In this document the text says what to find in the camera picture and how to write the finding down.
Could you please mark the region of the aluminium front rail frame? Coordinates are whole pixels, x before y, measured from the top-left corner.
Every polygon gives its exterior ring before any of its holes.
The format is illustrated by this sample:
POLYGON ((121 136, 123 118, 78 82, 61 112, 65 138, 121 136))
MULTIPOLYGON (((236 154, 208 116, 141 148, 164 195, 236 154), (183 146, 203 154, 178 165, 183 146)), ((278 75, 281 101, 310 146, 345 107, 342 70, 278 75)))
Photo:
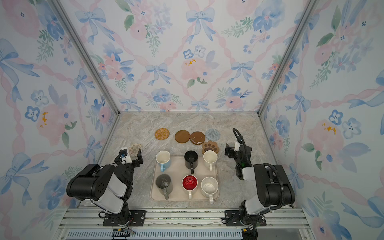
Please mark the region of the aluminium front rail frame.
POLYGON ((55 240, 313 240, 302 209, 289 207, 264 217, 266 227, 227 227, 226 210, 187 208, 134 208, 146 211, 143 227, 104 227, 95 207, 69 209, 55 240))

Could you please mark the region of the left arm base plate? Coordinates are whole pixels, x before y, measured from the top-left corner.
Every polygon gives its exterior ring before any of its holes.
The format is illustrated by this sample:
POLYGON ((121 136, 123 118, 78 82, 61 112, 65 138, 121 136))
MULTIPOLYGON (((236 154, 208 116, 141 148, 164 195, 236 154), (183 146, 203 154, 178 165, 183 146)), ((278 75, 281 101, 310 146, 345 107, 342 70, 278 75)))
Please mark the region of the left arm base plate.
POLYGON ((130 210, 129 216, 126 218, 105 217, 104 227, 143 227, 146 219, 146 211, 130 210))

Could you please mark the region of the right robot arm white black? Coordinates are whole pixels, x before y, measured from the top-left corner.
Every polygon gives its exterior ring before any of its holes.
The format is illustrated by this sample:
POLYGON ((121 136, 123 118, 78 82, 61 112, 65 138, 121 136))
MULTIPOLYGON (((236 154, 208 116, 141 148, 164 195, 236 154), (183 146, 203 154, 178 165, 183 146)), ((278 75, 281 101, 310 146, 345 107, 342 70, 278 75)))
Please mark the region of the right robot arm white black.
POLYGON ((241 133, 233 128, 236 137, 233 147, 226 145, 225 156, 236 162, 236 176, 241 181, 254 182, 256 194, 239 206, 239 218, 245 226, 255 225, 265 214, 292 205, 294 189, 281 165, 252 164, 252 148, 246 145, 241 133))

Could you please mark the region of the white and blue mug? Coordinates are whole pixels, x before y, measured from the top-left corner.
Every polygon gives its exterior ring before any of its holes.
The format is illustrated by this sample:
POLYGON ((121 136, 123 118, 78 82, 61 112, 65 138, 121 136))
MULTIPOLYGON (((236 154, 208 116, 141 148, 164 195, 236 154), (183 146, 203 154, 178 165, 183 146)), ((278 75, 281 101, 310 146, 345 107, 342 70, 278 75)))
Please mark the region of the white and blue mug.
POLYGON ((156 162, 160 166, 160 171, 163 173, 171 166, 171 154, 168 151, 160 151, 156 155, 156 162))

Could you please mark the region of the woven rattan round coaster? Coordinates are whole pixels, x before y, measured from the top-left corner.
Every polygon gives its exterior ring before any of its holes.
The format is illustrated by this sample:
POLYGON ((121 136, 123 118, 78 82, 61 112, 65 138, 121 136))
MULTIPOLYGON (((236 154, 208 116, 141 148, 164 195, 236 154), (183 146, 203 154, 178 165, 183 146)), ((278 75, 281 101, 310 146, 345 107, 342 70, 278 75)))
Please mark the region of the woven rattan round coaster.
POLYGON ((155 138, 157 140, 166 140, 170 136, 170 131, 166 128, 160 128, 155 131, 155 138))

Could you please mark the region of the cream mug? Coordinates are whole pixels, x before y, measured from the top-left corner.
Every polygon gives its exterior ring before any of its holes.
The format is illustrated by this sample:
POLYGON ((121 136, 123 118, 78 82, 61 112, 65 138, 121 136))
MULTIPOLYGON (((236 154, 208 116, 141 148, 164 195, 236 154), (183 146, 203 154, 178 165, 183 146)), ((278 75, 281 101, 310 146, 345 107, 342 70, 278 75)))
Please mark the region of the cream mug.
POLYGON ((213 168, 218 160, 218 155, 216 152, 209 150, 203 154, 205 166, 212 172, 213 168))

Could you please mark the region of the black mug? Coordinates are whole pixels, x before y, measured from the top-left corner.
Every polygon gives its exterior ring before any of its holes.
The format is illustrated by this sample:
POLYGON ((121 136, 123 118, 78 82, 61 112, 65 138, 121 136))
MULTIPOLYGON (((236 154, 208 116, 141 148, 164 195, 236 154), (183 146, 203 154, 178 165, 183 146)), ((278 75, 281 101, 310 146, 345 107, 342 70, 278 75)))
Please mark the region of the black mug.
POLYGON ((195 169, 198 166, 198 154, 195 151, 187 151, 184 155, 185 165, 194 174, 195 169))

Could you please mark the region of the red interior white mug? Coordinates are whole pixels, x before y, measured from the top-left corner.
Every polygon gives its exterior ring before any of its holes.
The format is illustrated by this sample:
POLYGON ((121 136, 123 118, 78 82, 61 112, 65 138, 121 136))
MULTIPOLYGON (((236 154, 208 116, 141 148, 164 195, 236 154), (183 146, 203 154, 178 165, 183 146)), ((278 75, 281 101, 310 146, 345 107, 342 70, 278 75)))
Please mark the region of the red interior white mug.
POLYGON ((187 175, 182 180, 182 186, 186 194, 188 195, 188 199, 192 200, 193 195, 198 189, 198 179, 193 175, 187 175))

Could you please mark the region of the beige serving tray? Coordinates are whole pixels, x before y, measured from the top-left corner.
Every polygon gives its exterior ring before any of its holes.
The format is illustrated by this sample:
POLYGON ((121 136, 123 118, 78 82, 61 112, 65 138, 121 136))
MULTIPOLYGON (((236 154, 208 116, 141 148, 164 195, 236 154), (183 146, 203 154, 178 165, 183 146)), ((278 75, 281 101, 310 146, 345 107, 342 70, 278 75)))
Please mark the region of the beige serving tray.
POLYGON ((189 199, 188 193, 183 189, 182 180, 186 175, 189 175, 191 171, 185 166, 185 159, 183 156, 172 156, 170 158, 171 165, 163 173, 161 172, 161 166, 155 165, 152 188, 151 188, 151 199, 154 201, 165 201, 166 198, 163 192, 156 186, 157 178, 166 174, 171 178, 171 184, 173 191, 169 195, 169 201, 208 201, 209 198, 205 197, 201 191, 201 181, 206 177, 212 177, 218 179, 218 168, 217 165, 213 165, 213 170, 205 165, 203 156, 198 157, 198 167, 194 170, 194 175, 198 179, 198 187, 195 193, 192 194, 192 198, 189 199))

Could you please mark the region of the glossy brown wooden coaster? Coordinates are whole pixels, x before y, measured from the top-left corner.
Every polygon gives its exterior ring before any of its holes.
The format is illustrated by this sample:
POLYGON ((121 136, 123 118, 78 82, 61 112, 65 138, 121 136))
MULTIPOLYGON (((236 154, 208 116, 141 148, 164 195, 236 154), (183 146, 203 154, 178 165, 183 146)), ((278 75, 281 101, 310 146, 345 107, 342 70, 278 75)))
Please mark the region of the glossy brown wooden coaster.
POLYGON ((205 142, 206 137, 202 132, 193 132, 190 134, 190 142, 194 145, 201 145, 205 142))

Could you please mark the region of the cork paw print coaster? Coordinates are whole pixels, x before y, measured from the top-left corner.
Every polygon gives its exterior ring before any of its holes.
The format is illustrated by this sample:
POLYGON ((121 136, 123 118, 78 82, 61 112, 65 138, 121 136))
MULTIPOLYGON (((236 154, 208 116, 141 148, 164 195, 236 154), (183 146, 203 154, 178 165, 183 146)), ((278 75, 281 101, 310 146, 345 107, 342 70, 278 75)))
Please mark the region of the cork paw print coaster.
POLYGON ((213 141, 208 141, 202 144, 202 154, 207 151, 214 151, 215 153, 219 153, 220 148, 218 147, 218 143, 213 141))

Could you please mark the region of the grey braided round coaster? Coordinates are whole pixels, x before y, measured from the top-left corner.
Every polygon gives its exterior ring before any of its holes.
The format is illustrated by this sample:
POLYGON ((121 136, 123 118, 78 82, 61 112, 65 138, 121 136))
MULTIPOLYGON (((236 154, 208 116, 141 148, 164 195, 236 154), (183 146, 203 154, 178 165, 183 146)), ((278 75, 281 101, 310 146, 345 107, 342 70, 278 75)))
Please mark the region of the grey braided round coaster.
POLYGON ((216 129, 208 129, 206 130, 205 137, 209 141, 216 142, 221 138, 221 134, 216 129))

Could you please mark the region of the grey mug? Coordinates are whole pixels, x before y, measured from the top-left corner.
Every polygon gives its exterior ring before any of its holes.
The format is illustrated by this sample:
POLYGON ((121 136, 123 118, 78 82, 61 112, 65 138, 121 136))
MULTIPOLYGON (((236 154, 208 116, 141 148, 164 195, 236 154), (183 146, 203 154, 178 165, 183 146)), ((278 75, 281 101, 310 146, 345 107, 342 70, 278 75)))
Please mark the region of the grey mug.
POLYGON ((158 188, 160 193, 165 197, 165 200, 169 200, 170 194, 174 189, 171 177, 167 174, 159 175, 156 178, 156 187, 158 188))

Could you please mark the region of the clear patterned glass coaster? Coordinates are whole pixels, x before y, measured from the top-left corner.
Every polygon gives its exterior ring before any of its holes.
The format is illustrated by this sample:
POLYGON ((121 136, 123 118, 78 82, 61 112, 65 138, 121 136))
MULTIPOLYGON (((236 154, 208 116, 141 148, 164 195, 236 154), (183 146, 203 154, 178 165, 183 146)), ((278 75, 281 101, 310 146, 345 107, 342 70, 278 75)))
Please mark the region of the clear patterned glass coaster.
POLYGON ((138 144, 138 143, 132 144, 128 149, 129 155, 131 157, 136 157, 138 155, 139 150, 141 150, 142 148, 143 146, 141 144, 138 144))

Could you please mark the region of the matte brown wooden coaster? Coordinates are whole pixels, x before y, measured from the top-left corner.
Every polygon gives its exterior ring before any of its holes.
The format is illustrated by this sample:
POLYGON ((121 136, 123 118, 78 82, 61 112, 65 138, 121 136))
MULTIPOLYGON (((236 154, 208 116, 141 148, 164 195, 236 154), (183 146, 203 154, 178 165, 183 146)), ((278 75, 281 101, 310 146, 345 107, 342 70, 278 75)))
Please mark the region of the matte brown wooden coaster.
POLYGON ((186 130, 180 130, 175 133, 175 140, 180 144, 187 143, 190 140, 190 133, 186 130))

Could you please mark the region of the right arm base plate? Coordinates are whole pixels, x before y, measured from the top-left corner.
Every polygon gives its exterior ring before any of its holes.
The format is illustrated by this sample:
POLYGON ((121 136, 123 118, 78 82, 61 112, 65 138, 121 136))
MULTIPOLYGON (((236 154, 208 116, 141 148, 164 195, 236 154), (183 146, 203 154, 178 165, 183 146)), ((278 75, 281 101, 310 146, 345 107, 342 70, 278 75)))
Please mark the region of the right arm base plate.
POLYGON ((225 216, 222 218, 222 224, 227 227, 244 227, 249 228, 256 224, 256 227, 266 227, 267 222, 264 216, 249 215, 239 210, 226 210, 225 216))

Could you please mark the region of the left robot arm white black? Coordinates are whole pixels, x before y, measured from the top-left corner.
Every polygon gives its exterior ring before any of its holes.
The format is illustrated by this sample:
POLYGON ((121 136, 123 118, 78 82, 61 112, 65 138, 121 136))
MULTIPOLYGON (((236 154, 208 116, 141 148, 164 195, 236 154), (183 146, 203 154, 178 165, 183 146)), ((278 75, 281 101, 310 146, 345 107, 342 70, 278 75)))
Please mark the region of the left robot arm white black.
POLYGON ((141 150, 131 159, 127 149, 121 149, 112 164, 89 164, 67 185, 67 195, 78 200, 90 200, 102 211, 104 227, 142 227, 146 211, 130 210, 128 199, 133 191, 135 168, 143 164, 141 150))

